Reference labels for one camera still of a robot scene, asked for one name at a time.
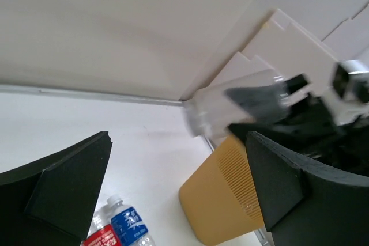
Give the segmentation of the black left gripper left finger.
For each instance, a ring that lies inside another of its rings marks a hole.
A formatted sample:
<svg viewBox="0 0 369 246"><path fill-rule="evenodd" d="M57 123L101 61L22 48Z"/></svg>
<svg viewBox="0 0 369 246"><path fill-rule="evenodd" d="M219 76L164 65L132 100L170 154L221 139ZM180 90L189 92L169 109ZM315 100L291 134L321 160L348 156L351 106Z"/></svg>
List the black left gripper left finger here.
<svg viewBox="0 0 369 246"><path fill-rule="evenodd" d="M2 241L84 241L110 159L101 131L1 173Z"/></svg>

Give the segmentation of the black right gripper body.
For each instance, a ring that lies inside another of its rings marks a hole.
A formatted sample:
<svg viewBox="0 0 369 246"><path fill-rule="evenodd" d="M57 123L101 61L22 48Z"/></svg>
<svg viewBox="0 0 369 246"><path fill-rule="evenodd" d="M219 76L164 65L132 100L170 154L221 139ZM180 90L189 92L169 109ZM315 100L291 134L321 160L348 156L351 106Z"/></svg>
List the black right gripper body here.
<svg viewBox="0 0 369 246"><path fill-rule="evenodd" d="M344 101L332 88L320 96L307 92L272 129L276 142L306 157L368 173L368 104Z"/></svg>

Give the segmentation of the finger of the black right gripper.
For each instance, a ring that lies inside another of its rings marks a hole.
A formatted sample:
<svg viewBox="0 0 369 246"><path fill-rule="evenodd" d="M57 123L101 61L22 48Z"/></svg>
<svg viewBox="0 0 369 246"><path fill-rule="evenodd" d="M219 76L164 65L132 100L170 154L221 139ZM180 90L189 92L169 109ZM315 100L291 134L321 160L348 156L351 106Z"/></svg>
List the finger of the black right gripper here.
<svg viewBox="0 0 369 246"><path fill-rule="evenodd" d="M342 136L343 129L332 121L310 121L302 124L232 123L229 131L241 140L248 132L255 131L276 142L294 140L298 142L322 139L328 136Z"/></svg>
<svg viewBox="0 0 369 246"><path fill-rule="evenodd" d="M224 94L256 121L279 121L288 116L288 95L279 85L228 88Z"/></svg>

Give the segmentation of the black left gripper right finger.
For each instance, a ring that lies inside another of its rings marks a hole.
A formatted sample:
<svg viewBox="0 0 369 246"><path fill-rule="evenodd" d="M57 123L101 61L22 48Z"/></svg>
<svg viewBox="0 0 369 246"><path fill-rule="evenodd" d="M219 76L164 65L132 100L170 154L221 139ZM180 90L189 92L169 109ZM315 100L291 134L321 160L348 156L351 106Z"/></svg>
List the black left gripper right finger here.
<svg viewBox="0 0 369 246"><path fill-rule="evenodd" d="M368 245L368 178L249 132L246 152L275 245Z"/></svg>

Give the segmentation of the clear unlabelled plastic bottle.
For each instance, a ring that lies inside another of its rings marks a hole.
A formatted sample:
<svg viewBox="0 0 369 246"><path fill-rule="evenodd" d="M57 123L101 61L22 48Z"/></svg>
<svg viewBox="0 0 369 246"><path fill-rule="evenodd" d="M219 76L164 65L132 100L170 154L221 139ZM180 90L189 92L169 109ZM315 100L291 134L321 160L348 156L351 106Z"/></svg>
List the clear unlabelled plastic bottle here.
<svg viewBox="0 0 369 246"><path fill-rule="evenodd" d="M285 80L272 69L198 90L192 98L183 102L184 115L191 134L194 137L204 135L208 138L221 138L227 135L227 127L232 123L272 124L277 122L256 121L224 94L228 88L268 85L279 85L287 93Z"/></svg>

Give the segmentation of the red label plastic bottle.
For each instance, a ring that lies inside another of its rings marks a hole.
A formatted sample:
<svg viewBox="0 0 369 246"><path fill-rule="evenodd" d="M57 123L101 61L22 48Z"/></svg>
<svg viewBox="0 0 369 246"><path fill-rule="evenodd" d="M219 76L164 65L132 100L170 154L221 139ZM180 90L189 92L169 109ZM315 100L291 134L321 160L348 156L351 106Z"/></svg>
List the red label plastic bottle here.
<svg viewBox="0 0 369 246"><path fill-rule="evenodd" d="M110 221L101 211L96 211L88 232L88 237L81 246L119 246L122 245L117 238Z"/></svg>

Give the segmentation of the blue label bottle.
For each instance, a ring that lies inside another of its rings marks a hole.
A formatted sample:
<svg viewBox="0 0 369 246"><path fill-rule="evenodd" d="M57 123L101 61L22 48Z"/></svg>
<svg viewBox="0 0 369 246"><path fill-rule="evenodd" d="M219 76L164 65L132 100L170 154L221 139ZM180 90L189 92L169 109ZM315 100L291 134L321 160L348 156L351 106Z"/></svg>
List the blue label bottle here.
<svg viewBox="0 0 369 246"><path fill-rule="evenodd" d="M132 205L124 204L119 195L113 195L107 199L107 206L111 226L122 245L156 245L148 227Z"/></svg>

